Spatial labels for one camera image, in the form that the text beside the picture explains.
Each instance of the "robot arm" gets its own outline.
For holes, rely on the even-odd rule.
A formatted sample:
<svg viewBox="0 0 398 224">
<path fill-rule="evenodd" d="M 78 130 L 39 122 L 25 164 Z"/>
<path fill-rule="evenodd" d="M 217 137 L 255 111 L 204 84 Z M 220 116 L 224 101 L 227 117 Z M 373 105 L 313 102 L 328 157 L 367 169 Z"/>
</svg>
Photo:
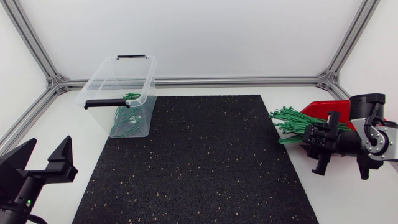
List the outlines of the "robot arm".
<svg viewBox="0 0 398 224">
<path fill-rule="evenodd" d="M 337 129 L 339 112 L 330 111 L 326 123 L 308 125 L 302 146 L 307 155 L 318 159 L 312 172 L 325 175 L 332 154 L 356 156 L 361 178 L 369 178 L 369 169 L 378 169 L 383 161 L 398 161 L 395 142 L 398 125 L 383 120 L 385 95 L 380 93 L 353 96 L 349 99 L 349 120 L 355 131 Z"/>
</svg>

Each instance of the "clear plastic bin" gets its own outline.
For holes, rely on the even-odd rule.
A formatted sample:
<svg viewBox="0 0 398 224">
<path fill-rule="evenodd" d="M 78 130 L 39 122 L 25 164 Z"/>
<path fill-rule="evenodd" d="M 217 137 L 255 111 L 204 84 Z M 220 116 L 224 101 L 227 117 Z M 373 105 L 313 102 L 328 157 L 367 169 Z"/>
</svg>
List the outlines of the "clear plastic bin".
<svg viewBox="0 0 398 224">
<path fill-rule="evenodd" d="M 156 63 L 149 55 L 107 58 L 75 103 L 88 109 L 111 138 L 145 137 L 156 102 Z"/>
</svg>

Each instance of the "black cable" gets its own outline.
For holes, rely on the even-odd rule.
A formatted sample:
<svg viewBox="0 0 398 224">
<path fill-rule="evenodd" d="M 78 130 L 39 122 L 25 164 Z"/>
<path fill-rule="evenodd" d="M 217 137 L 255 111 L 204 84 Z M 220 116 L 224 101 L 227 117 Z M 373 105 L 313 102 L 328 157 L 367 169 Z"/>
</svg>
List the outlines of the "black cable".
<svg viewBox="0 0 398 224">
<path fill-rule="evenodd" d="M 45 222 L 44 219 L 38 217 L 37 215 L 30 214 L 27 219 L 32 221 L 32 222 L 34 222 L 34 223 L 36 223 L 36 224 L 47 224 L 47 222 Z"/>
<path fill-rule="evenodd" d="M 372 110 L 372 114 L 366 119 L 365 125 L 364 125 L 364 130 L 365 130 L 365 135 L 368 138 L 369 142 L 371 143 L 372 146 L 377 145 L 377 139 L 376 138 L 372 138 L 371 136 L 371 125 L 372 122 L 374 121 L 375 117 L 376 117 L 376 113 L 379 110 L 381 104 L 380 103 L 376 103 L 373 107 Z"/>
</svg>

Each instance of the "bundle of green zip ties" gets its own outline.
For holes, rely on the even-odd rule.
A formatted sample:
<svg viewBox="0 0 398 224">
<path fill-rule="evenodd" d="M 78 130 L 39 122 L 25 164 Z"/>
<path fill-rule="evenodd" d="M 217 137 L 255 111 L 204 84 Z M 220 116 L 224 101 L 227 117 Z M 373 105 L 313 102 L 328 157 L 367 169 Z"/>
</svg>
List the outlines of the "bundle of green zip ties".
<svg viewBox="0 0 398 224">
<path fill-rule="evenodd" d="M 141 94 L 137 93 L 127 93 L 123 96 L 125 100 L 135 100 L 139 98 Z M 139 129 L 139 123 L 142 121 L 141 116 L 138 116 L 138 111 L 141 108 L 119 106 L 116 109 L 114 117 L 114 125 L 111 129 L 112 137 L 123 138 L 129 136 L 131 133 Z"/>
<path fill-rule="evenodd" d="M 280 130 L 283 130 L 283 134 L 295 134 L 291 137 L 280 139 L 280 144 L 301 142 L 305 127 L 307 127 L 307 125 L 326 122 L 326 120 L 324 119 L 307 116 L 303 113 L 298 112 L 292 107 L 287 108 L 286 106 L 284 106 L 281 110 L 271 112 L 269 117 L 285 121 L 284 123 L 274 123 L 275 127 L 279 127 Z M 345 123 L 339 123 L 337 125 L 337 128 L 343 131 L 350 130 L 350 128 L 348 128 Z"/>
</svg>

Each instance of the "green zip tie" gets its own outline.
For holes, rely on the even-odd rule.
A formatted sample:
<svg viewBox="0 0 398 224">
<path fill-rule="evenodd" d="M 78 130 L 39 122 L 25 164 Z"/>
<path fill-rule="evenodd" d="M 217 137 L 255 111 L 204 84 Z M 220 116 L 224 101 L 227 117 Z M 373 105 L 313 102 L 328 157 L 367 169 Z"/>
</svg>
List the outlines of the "green zip tie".
<svg viewBox="0 0 398 224">
<path fill-rule="evenodd" d="M 284 106 L 281 110 L 270 112 L 270 118 L 284 121 L 284 123 L 274 123 L 275 127 L 282 130 L 282 134 L 295 134 L 291 137 L 278 140 L 280 144 L 302 142 L 305 128 L 311 124 L 325 123 L 324 119 L 313 118 L 298 112 L 292 107 Z M 351 130 L 345 123 L 338 123 L 337 128 L 342 131 Z"/>
</svg>

